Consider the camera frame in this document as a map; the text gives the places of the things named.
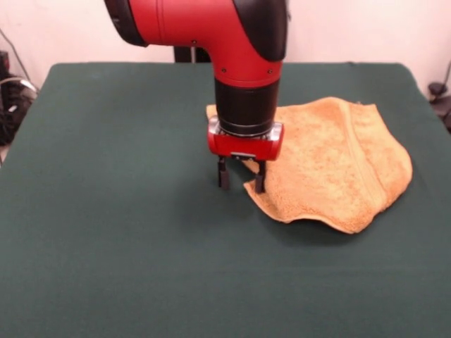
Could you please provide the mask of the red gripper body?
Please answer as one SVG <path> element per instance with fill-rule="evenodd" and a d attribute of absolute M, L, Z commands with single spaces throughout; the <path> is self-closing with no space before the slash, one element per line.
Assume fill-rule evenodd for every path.
<path fill-rule="evenodd" d="M 275 161 L 284 138 L 284 125 L 274 123 L 271 130 L 259 137 L 236 137 L 226 134 L 217 117 L 210 117 L 207 141 L 211 153 L 226 158 L 250 158 L 253 161 Z"/>

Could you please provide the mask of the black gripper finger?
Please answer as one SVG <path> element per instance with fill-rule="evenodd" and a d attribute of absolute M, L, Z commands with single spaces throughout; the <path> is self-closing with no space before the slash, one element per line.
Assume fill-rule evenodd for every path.
<path fill-rule="evenodd" d="M 223 190 L 230 189 L 230 180 L 228 169 L 226 167 L 226 158 L 223 156 L 218 157 L 218 186 Z"/>
<path fill-rule="evenodd" d="M 263 194 L 266 191 L 266 161 L 259 161 L 258 165 L 259 169 L 255 177 L 254 190 L 257 194 Z"/>

